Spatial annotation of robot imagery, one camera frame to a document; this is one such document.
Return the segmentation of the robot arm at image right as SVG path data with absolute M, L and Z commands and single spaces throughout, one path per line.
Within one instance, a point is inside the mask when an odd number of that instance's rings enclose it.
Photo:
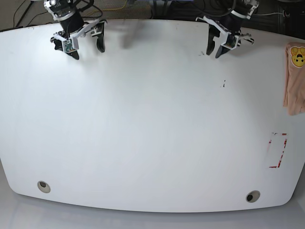
M 221 44 L 215 55 L 221 55 L 234 50 L 242 44 L 242 40 L 254 44 L 254 39 L 249 33 L 242 33 L 241 26 L 245 20 L 249 20 L 253 12 L 258 8 L 257 0 L 234 0 L 223 14 L 204 13 L 203 17 L 197 17 L 208 23 L 208 43 L 206 54 L 210 55 L 215 49 L 214 38 L 221 38 Z

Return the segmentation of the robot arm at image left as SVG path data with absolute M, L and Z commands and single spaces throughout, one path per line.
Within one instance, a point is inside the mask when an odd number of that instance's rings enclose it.
M 50 42 L 54 43 L 55 50 L 78 60 L 78 39 L 90 34 L 96 37 L 96 46 L 101 53 L 105 52 L 104 28 L 106 20 L 102 20 L 103 12 L 94 5 L 93 0 L 84 1 L 85 6 L 78 8 L 79 0 L 45 0 L 44 8 L 50 13 L 54 21 L 57 21 L 62 31 L 54 33 Z M 81 16 L 85 10 L 94 7 L 100 13 L 99 16 Z

